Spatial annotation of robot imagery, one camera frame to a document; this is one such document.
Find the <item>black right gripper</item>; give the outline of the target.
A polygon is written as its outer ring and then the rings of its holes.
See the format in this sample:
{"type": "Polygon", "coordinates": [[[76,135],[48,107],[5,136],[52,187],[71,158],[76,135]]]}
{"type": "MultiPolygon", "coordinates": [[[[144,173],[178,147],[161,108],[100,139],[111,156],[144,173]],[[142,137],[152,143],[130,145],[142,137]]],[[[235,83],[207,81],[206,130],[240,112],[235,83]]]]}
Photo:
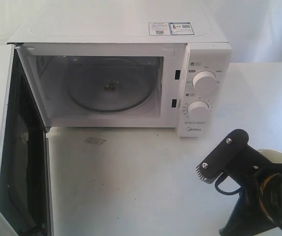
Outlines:
{"type": "Polygon", "coordinates": [[[234,211],[282,211],[282,164],[272,163],[257,150],[246,146],[221,173],[240,188],[224,195],[238,194],[234,211]]]}

